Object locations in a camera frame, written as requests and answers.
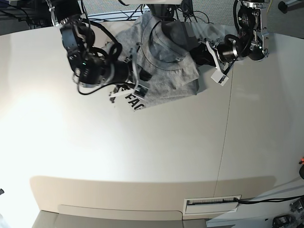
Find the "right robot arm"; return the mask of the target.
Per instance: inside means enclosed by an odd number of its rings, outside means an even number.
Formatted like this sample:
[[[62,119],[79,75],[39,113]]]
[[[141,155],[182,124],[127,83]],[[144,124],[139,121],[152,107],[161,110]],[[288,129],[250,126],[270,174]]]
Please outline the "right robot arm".
[[[53,26],[58,27],[62,44],[77,85],[78,93],[91,95],[108,86],[115,86],[110,97],[132,94],[143,99],[150,85],[142,80],[146,72],[137,64],[140,42],[129,49],[129,55],[119,60],[122,44],[103,25],[91,21],[83,1],[48,0]],[[92,27],[103,31],[112,41],[109,51],[95,47]]]

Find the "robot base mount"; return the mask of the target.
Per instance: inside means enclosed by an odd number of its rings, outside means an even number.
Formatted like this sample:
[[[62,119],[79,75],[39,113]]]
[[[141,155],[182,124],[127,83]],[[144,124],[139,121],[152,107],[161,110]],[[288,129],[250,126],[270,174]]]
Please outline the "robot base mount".
[[[175,21],[179,19],[179,5],[175,4],[148,4],[151,14],[162,21]]]

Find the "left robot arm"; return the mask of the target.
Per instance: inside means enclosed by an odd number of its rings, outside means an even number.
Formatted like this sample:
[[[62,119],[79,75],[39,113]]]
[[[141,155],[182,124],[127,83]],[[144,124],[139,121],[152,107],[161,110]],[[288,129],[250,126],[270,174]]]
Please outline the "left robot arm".
[[[267,10],[264,0],[236,0],[233,4],[233,19],[237,35],[228,34],[217,45],[212,45],[219,63],[228,63],[227,74],[234,63],[249,57],[261,61],[268,57],[269,33]]]

